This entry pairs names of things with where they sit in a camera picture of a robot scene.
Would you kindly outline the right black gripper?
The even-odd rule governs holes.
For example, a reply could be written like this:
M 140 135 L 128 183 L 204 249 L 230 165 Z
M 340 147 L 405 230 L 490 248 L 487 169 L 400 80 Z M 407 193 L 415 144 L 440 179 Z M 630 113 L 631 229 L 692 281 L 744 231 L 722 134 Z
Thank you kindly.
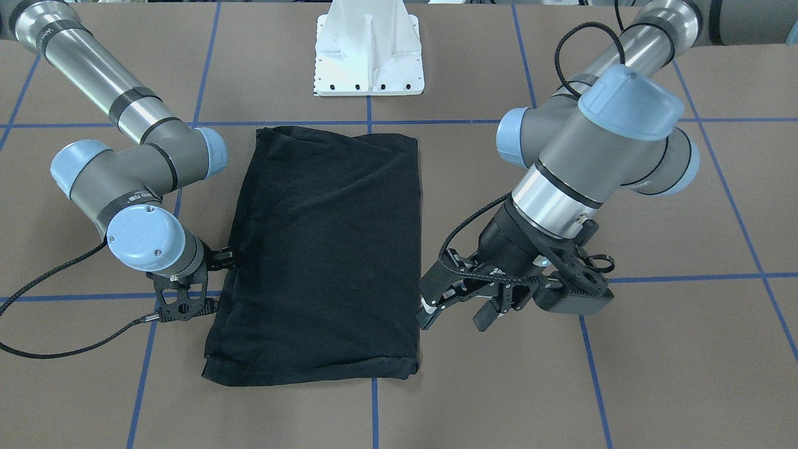
M 195 253 L 187 267 L 187 276 L 190 278 L 198 271 L 230 270 L 238 267 L 239 262 L 239 252 L 234 248 L 211 250 L 205 242 L 195 241 Z

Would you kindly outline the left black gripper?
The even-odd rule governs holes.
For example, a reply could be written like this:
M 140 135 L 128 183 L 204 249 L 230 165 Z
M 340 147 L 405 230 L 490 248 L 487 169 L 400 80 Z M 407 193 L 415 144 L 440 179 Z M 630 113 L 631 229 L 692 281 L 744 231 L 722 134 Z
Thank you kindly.
M 477 286 L 481 294 L 496 294 L 473 316 L 480 332 L 510 310 L 523 309 L 541 286 L 542 267 L 535 265 L 535 260 L 542 255 L 538 244 L 546 238 L 548 235 L 528 223 L 513 203 L 497 205 L 479 235 L 473 254 L 476 264 L 447 249 L 443 261 L 435 262 L 422 276 L 418 284 L 421 309 L 416 313 L 420 329 L 429 329 L 442 310 L 470 299 Z M 474 276 L 488 279 L 467 278 L 471 268 Z

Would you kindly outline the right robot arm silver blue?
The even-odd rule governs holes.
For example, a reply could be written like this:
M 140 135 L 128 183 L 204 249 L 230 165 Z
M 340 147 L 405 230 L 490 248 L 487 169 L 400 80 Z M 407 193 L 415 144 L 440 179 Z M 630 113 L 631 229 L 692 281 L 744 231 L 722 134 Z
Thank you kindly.
M 162 198 L 224 170 L 223 138 L 174 115 L 66 2 L 3 1 L 2 38 L 47 60 L 134 141 L 133 148 L 116 152 L 100 140 L 78 140 L 49 169 L 112 254 L 128 267 L 166 278 L 187 278 L 205 267 L 209 249 L 163 207 Z

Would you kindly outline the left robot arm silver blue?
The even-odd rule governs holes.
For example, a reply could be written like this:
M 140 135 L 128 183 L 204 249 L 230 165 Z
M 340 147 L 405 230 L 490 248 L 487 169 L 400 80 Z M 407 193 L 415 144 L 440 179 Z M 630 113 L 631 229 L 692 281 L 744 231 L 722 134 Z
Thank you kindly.
M 536 109 L 510 110 L 496 146 L 502 159 L 526 168 L 516 187 L 482 207 L 496 209 L 475 253 L 459 255 L 446 238 L 422 276 L 419 327 L 474 297 L 486 303 L 473 318 L 486 330 L 499 316 L 533 302 L 547 312 L 589 316 L 613 299 L 606 254 L 584 246 L 599 226 L 595 213 L 626 188 L 645 196 L 678 193 L 696 176 L 700 152 L 676 127 L 683 102 L 651 79 L 700 46 L 796 43 L 795 1 L 652 1 L 584 70 Z

